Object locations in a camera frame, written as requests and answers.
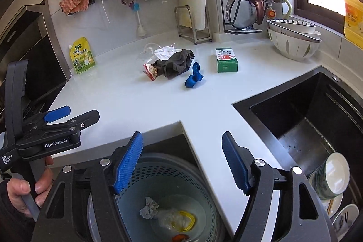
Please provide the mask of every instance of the green and white cup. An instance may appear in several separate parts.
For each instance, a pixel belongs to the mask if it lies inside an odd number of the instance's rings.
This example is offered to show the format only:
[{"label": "green and white cup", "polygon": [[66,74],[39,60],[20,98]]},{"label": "green and white cup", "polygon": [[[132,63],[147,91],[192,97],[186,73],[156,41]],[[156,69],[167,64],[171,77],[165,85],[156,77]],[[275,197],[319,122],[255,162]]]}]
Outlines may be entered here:
[{"label": "green and white cup", "polygon": [[330,200],[344,193],[350,180],[350,170],[346,158],[333,153],[317,167],[309,181],[321,200]]}]

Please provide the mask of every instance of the window frame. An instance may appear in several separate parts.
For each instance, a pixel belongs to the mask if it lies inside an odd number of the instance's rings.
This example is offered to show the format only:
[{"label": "window frame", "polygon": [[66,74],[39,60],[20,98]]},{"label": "window frame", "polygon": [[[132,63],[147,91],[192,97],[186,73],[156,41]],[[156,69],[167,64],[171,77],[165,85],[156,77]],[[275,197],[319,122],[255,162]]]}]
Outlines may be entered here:
[{"label": "window frame", "polygon": [[294,14],[344,34],[344,16],[338,12],[314,5],[308,0],[294,0]]}]

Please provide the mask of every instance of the green and white box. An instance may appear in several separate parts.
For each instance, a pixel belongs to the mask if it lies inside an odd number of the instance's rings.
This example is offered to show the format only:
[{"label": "green and white box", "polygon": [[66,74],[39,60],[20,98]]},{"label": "green and white box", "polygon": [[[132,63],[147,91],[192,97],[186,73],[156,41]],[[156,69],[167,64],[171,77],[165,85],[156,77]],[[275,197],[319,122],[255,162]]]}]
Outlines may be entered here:
[{"label": "green and white box", "polygon": [[238,61],[230,47],[216,49],[218,72],[238,72]]}]

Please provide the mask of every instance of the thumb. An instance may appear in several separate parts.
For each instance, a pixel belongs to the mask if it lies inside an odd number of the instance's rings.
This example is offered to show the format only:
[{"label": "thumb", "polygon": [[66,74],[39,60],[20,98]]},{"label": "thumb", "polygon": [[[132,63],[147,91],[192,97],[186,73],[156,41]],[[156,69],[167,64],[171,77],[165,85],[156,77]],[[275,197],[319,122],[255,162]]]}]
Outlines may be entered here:
[{"label": "thumb", "polygon": [[30,184],[24,180],[18,180],[12,178],[7,183],[8,196],[12,205],[19,211],[24,213],[26,216],[31,216],[29,209],[22,200],[22,195],[30,193]]}]

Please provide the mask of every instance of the backsplash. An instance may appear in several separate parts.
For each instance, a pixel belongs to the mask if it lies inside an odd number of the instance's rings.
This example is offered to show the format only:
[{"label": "backsplash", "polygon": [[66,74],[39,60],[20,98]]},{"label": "backsplash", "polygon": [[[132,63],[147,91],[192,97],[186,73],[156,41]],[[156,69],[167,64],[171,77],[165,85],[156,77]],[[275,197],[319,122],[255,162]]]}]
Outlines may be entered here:
[{"label": "backsplash", "polygon": [[[0,32],[23,5],[38,4],[42,0],[15,0],[0,20]],[[66,16],[60,9],[61,0],[48,0],[57,38],[68,65],[72,68],[69,56],[70,44],[84,36],[90,43],[95,57],[130,42],[152,35],[176,30],[174,8],[178,0],[137,0],[140,4],[140,19],[147,34],[137,36],[137,16],[121,0],[101,0],[89,6],[85,12]]]}]

